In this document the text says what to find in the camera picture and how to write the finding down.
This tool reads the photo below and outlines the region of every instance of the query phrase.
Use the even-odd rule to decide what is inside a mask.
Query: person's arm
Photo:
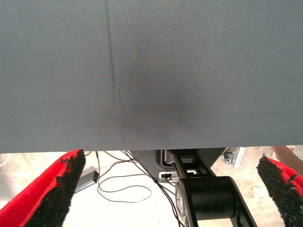
[[[278,160],[297,173],[303,175],[303,161],[299,159],[287,146],[271,146]]]

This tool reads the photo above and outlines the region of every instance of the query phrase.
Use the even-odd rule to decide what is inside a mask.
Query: electrical cord
[[[176,187],[175,184],[172,184],[171,182],[169,182],[168,178],[165,178],[166,182],[169,183],[171,186]]]
[[[11,156],[11,153],[8,154],[6,160],[0,165],[0,167],[4,166],[8,162],[10,156]]]
[[[98,152],[97,152],[97,151],[96,151],[96,157],[97,157],[97,160],[98,160],[98,169],[99,169],[99,173],[100,173],[100,161],[99,161],[99,155],[98,155]],[[146,175],[146,174],[133,174],[133,175],[123,175],[123,176],[112,176],[112,177],[108,177],[108,178],[106,178],[105,180],[103,180],[102,182],[100,182],[100,178],[103,177],[105,174],[107,174],[107,173],[112,169],[112,167],[114,167],[114,166],[117,165],[117,164],[125,163],[125,162],[129,162],[129,160],[122,160],[122,161],[119,161],[119,162],[115,162],[115,163],[114,163],[106,172],[104,172],[102,175],[100,175],[100,176],[98,177],[98,187],[97,187],[98,193],[99,193],[104,199],[106,199],[107,201],[110,201],[110,202],[138,203],[138,202],[142,202],[142,201],[144,201],[144,200],[150,198],[151,195],[152,195],[152,191],[151,191],[149,188],[147,188],[147,187],[145,187],[145,186],[143,186],[143,185],[131,185],[131,186],[128,186],[128,187],[125,187],[125,188],[122,188],[122,189],[119,189],[119,190],[114,190],[114,191],[106,191],[106,190],[103,190],[103,189],[101,188],[101,184],[102,184],[102,183],[104,183],[105,181],[107,181],[107,180],[109,180],[109,179],[112,179],[112,178],[131,177],[131,176]],[[149,196],[147,196],[146,198],[144,198],[144,199],[142,199],[142,200],[139,200],[139,201],[118,201],[118,200],[111,200],[111,199],[105,197],[105,196],[104,196],[103,194],[101,194],[101,192],[100,192],[100,191],[102,191],[102,192],[107,192],[107,193],[114,193],[114,192],[120,192],[120,191],[126,190],[126,189],[128,189],[128,188],[133,188],[133,187],[145,188],[145,189],[147,189],[147,190],[150,192],[150,194],[149,194]]]
[[[125,153],[123,152],[123,151],[121,151],[123,154],[125,154],[125,155],[127,155],[130,159],[131,159],[131,156],[132,156],[132,154],[130,153],[130,151],[129,150],[125,150]],[[133,159],[134,160],[136,160],[137,161],[137,163],[139,163],[142,167],[143,167],[143,169],[146,171],[146,172],[144,172],[134,161],[133,161]],[[132,161],[133,161],[133,164],[138,168],[138,169],[140,169],[143,173],[147,173],[147,176],[148,177],[150,177],[156,184],[157,184],[157,186],[160,188],[160,190],[163,192],[163,194],[165,195],[165,197],[168,199],[168,201],[169,201],[169,203],[170,203],[170,205],[171,205],[171,208],[172,208],[172,211],[173,211],[173,214],[174,214],[174,216],[175,216],[175,218],[176,218],[176,220],[177,220],[177,222],[178,222],[178,225],[179,225],[179,227],[185,227],[184,226],[184,224],[179,220],[179,218],[178,218],[178,213],[177,213],[177,209],[176,209],[176,206],[175,206],[175,204],[174,204],[174,202],[172,201],[172,199],[170,198],[170,196],[167,194],[167,192],[165,191],[165,190],[168,190],[166,187],[164,187],[163,185],[161,185],[159,182],[158,182],[158,180],[155,178],[155,177],[153,177],[152,175],[151,175],[151,173],[135,158],[135,157],[133,157],[132,158]]]
[[[107,155],[113,157],[114,159],[117,159],[119,161],[127,161],[127,162],[131,162],[131,160],[124,160],[124,159],[120,159],[118,157],[113,156],[112,154],[108,153],[107,151],[103,150],[104,153],[106,153]]]
[[[92,153],[92,151],[89,151],[87,154],[84,154],[84,156],[88,156]]]

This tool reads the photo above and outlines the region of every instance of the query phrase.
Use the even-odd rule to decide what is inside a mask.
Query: wire
[[[84,156],[88,156],[92,153],[92,151],[89,151],[87,154],[84,154]]]
[[[130,157],[130,155],[132,155],[131,153],[130,153],[130,151],[129,150],[125,150],[125,153],[124,153],[125,155],[127,155],[130,159],[131,159],[131,157]],[[132,162],[133,162],[133,164],[138,168],[138,169],[140,169],[143,173],[145,173],[134,161],[133,161],[133,159],[134,160],[136,160],[142,167],[143,167],[143,169],[147,172],[147,176],[148,177],[150,177],[156,184],[157,184],[157,186],[160,188],[160,190],[163,192],[163,194],[165,195],[165,197],[168,199],[168,201],[169,201],[169,203],[170,203],[170,205],[171,205],[171,208],[172,208],[172,212],[173,212],[173,214],[174,214],[174,216],[175,216],[175,218],[176,218],[176,220],[177,220],[177,222],[178,222],[178,225],[179,225],[179,227],[185,227],[184,226],[184,224],[179,220],[179,218],[178,218],[178,213],[177,213],[177,209],[176,209],[176,206],[175,206],[175,204],[174,204],[174,202],[172,201],[172,199],[170,198],[170,196],[167,194],[167,192],[165,191],[165,190],[168,190],[166,187],[164,187],[163,185],[161,185],[159,182],[158,182],[158,180],[155,178],[155,177],[153,177],[152,175],[151,175],[151,173],[133,156],[133,158],[132,158]]]
[[[0,165],[0,167],[4,166],[8,162],[10,156],[11,156],[11,153],[8,154],[6,160]]]
[[[100,173],[100,160],[99,160],[98,152],[96,152],[96,157],[97,157],[97,160],[98,160],[98,169],[99,169],[99,173]],[[138,203],[138,202],[142,202],[142,201],[144,201],[144,200],[146,200],[146,199],[148,199],[148,198],[151,197],[152,191],[151,191],[149,188],[147,188],[147,187],[145,187],[145,186],[143,186],[143,185],[131,185],[131,186],[128,186],[128,187],[125,187],[125,188],[122,188],[122,189],[119,189],[119,190],[114,190],[114,191],[106,191],[106,190],[103,190],[103,189],[101,188],[101,184],[102,184],[102,183],[104,183],[105,181],[107,181],[107,180],[109,180],[109,179],[112,179],[112,178],[131,177],[131,176],[146,175],[146,174],[133,174],[133,175],[123,175],[123,176],[112,176],[112,177],[108,177],[108,178],[106,178],[105,180],[103,180],[102,182],[100,182],[100,178],[103,177],[105,174],[107,174],[115,165],[120,164],[120,163],[129,162],[129,161],[130,161],[130,160],[122,160],[122,161],[119,161],[119,162],[115,162],[114,164],[112,164],[112,166],[111,166],[106,172],[104,172],[102,175],[100,175],[100,176],[98,177],[98,187],[97,187],[97,191],[98,191],[98,193],[99,193],[104,199],[106,199],[107,201],[110,201],[110,202],[125,202],[125,203]],[[149,194],[148,197],[146,197],[146,198],[144,198],[144,199],[142,199],[142,200],[139,200],[139,201],[116,201],[116,200],[111,200],[111,199],[105,197],[105,196],[104,196],[103,194],[101,194],[101,192],[99,191],[99,190],[101,190],[102,192],[113,193],[113,192],[120,192],[120,191],[126,190],[126,189],[128,189],[128,188],[133,188],[133,187],[145,188],[145,189],[147,189],[147,190],[150,192],[150,194]]]
[[[106,198],[106,197],[103,196],[99,191],[98,191],[98,193],[99,193],[104,199],[106,199],[106,200],[108,200],[108,201],[110,201],[110,202],[126,202],[126,203],[138,203],[138,202],[142,202],[142,201],[144,201],[144,200],[150,198],[151,195],[152,195],[152,191],[151,191],[148,187],[145,187],[145,186],[143,186],[143,185],[131,185],[131,186],[128,186],[128,187],[125,187],[125,188],[122,188],[122,189],[118,189],[118,190],[114,190],[114,191],[106,191],[106,190],[103,190],[103,189],[100,187],[100,185],[101,185],[103,182],[105,182],[105,181],[107,181],[107,180],[109,180],[109,179],[112,179],[112,178],[130,177],[130,176],[142,176],[142,175],[145,176],[145,174],[133,174],[133,175],[124,175],[124,176],[112,176],[112,177],[109,177],[109,178],[105,179],[104,181],[100,182],[100,183],[98,184],[98,188],[97,188],[97,190],[100,189],[101,191],[107,192],[107,193],[120,192],[120,191],[126,190],[126,189],[128,189],[128,188],[133,188],[133,187],[145,188],[145,189],[147,189],[147,190],[150,192],[150,194],[149,194],[148,197],[146,197],[146,198],[144,198],[144,199],[142,199],[142,200],[139,200],[139,201],[116,201],[116,200],[110,200],[110,199]]]
[[[112,154],[108,153],[107,151],[103,151],[104,153],[108,154],[109,156],[113,157],[114,159],[117,159],[119,161],[127,161],[127,162],[131,162],[131,160],[124,160],[124,159],[120,159],[118,157],[113,156]]]
[[[165,178],[166,182],[169,183],[171,186],[176,187],[175,184],[172,184],[171,182],[169,182],[168,178]]]

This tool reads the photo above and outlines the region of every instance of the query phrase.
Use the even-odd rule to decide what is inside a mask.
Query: gray fabric
[[[2,0],[0,153],[302,144],[302,11]]]

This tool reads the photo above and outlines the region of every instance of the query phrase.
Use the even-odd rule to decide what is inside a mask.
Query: floor
[[[295,152],[303,157],[303,149]],[[117,157],[125,158],[120,151],[111,151]],[[283,227],[284,224],[277,208],[262,183],[256,166],[258,160],[265,153],[271,156],[269,147],[246,148],[242,164],[239,169],[222,162],[219,157],[212,170],[217,176],[231,176],[251,211],[259,227],[275,226]],[[39,176],[52,162],[58,159],[64,152],[48,153],[16,153],[11,154],[8,162],[0,167],[0,208],[16,196],[37,176]],[[99,152],[101,162],[101,173],[105,172],[115,160]],[[7,157],[7,154],[0,155],[0,163]],[[83,175],[98,169],[98,163],[93,152],[87,156],[87,163]],[[138,169],[131,163],[116,165],[107,176],[137,174]],[[120,227],[174,227],[178,226],[171,211],[171,206],[158,187],[146,176],[135,176],[111,179],[102,186],[105,190],[115,190],[129,185],[140,184],[148,187],[151,197],[139,203],[115,203],[103,199],[97,193],[97,186],[94,185],[74,195],[70,212],[64,222],[64,227],[81,226],[120,226]],[[105,194],[112,200],[139,201],[149,196],[149,191],[144,188],[130,188],[125,192]],[[232,226],[229,219],[200,221],[201,227],[228,227]]]

